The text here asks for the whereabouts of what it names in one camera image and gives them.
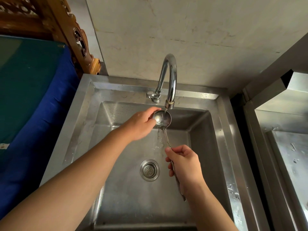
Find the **carved wooden chair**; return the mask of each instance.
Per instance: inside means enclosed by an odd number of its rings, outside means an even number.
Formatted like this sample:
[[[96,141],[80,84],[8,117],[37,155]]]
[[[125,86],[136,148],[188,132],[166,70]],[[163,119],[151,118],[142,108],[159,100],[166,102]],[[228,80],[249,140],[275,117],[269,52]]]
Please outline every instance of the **carved wooden chair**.
[[[0,34],[64,42],[79,77],[101,69],[66,0],[0,0]]]

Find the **sink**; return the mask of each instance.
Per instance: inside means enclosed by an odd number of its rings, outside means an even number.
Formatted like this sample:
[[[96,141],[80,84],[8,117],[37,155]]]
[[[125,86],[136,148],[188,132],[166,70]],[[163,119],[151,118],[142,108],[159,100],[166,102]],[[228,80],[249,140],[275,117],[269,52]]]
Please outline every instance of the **sink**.
[[[156,82],[84,74],[41,184],[92,148],[134,113],[154,104]],[[167,134],[198,154],[203,177],[239,230],[267,224],[225,89],[178,84]],[[195,230],[188,202],[168,176],[161,130],[130,143],[117,159],[77,230]]]

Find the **person's right arm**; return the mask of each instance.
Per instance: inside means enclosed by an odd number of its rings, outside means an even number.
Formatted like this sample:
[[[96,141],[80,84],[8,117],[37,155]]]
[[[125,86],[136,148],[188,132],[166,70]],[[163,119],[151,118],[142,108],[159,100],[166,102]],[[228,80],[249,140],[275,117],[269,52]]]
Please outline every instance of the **person's right arm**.
[[[174,163],[180,189],[187,198],[197,229],[202,230],[238,230],[220,202],[206,185],[201,171],[198,155],[188,146],[165,149],[166,161]],[[172,164],[168,165],[169,176],[173,176]]]

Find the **sink drain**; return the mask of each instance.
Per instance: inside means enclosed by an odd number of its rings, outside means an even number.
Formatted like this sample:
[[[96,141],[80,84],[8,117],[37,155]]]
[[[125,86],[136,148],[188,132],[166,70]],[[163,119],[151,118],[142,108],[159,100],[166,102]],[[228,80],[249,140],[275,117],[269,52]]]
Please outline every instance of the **sink drain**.
[[[140,165],[140,175],[146,181],[154,181],[158,178],[160,168],[155,160],[147,159]]]

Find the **faucet handle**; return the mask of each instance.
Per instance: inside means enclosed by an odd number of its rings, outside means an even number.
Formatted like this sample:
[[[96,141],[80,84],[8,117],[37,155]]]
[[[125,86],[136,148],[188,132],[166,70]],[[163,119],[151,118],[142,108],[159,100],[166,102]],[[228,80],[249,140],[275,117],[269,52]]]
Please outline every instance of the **faucet handle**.
[[[154,97],[154,92],[153,91],[148,91],[147,92],[147,98],[153,98]]]

